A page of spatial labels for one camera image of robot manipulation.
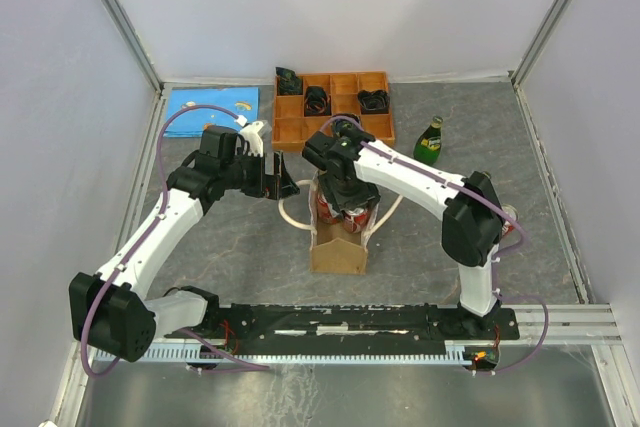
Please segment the red cola can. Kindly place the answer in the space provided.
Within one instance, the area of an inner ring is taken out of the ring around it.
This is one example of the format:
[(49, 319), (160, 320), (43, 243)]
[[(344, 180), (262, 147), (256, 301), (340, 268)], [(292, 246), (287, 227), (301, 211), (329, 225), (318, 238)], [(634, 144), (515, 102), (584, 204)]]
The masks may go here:
[[(504, 204), (502, 206), (502, 210), (507, 214), (507, 216), (509, 218), (511, 218), (514, 221), (518, 220), (518, 212), (517, 210), (509, 204)], [(514, 230), (514, 226), (513, 224), (508, 220), (508, 219), (504, 219), (504, 223), (502, 226), (502, 231), (501, 231), (501, 238), (505, 238), (506, 236), (508, 236), (512, 231)]]
[(342, 221), (341, 214), (333, 209), (322, 192), (317, 193), (316, 209), (318, 220), (325, 224), (334, 225)]
[(345, 209), (343, 211), (342, 226), (348, 233), (360, 233), (367, 227), (369, 219), (370, 209), (368, 207)]

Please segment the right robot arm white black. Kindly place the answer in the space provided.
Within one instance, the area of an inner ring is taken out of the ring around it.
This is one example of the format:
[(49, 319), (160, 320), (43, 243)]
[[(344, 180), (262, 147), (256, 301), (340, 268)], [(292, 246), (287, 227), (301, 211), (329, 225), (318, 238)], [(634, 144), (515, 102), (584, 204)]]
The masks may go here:
[(500, 245), (504, 226), (517, 221), (502, 207), (490, 178), (478, 171), (461, 176), (424, 165), (352, 118), (336, 116), (329, 123), (332, 134), (314, 133), (302, 156), (319, 171), (317, 185), (330, 213), (342, 220), (370, 214), (381, 188), (424, 208), (440, 221), (441, 246), (459, 269), (460, 329), (472, 338), (493, 330), (502, 304), (493, 265), (508, 251)]

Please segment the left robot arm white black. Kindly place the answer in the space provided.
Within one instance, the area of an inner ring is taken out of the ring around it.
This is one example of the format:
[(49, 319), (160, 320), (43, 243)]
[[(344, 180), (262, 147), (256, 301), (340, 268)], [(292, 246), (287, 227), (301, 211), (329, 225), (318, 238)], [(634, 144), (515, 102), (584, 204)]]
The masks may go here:
[(266, 171), (263, 138), (268, 123), (240, 130), (210, 126), (200, 146), (168, 177), (152, 212), (125, 245), (93, 275), (77, 274), (69, 285), (72, 331), (83, 346), (135, 362), (152, 342), (181, 328), (209, 337), (221, 325), (217, 295), (186, 286), (147, 297), (160, 268), (179, 241), (226, 191), (280, 200), (296, 195), (281, 153)]

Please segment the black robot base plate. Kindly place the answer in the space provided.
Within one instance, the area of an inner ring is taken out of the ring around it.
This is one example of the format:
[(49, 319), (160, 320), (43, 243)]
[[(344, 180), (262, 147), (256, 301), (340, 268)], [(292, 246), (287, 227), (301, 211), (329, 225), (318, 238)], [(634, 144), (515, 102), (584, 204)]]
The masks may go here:
[(194, 328), (228, 340), (236, 354), (443, 354), (447, 341), (518, 340), (515, 312), (487, 318), (460, 306), (287, 306), (233, 304)]

